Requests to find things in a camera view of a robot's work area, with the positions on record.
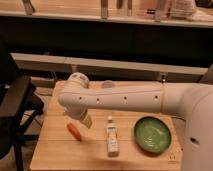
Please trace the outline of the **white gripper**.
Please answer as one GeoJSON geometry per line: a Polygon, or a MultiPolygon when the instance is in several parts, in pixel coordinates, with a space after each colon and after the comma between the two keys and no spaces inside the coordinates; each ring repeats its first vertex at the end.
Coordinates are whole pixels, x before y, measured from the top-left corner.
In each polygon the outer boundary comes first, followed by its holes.
{"type": "Polygon", "coordinates": [[[75,119],[79,120],[84,126],[90,128],[92,126],[91,116],[88,114],[88,110],[83,107],[66,107],[65,113],[75,119]]]}

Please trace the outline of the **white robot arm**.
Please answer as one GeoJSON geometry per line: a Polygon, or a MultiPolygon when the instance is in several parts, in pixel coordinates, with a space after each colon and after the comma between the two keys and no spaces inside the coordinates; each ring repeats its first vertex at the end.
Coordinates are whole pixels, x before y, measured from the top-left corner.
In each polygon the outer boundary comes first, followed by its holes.
{"type": "Polygon", "coordinates": [[[186,120],[181,171],[213,171],[213,85],[151,82],[91,89],[86,75],[70,75],[59,95],[66,113],[92,125],[89,109],[178,115],[186,120]]]}

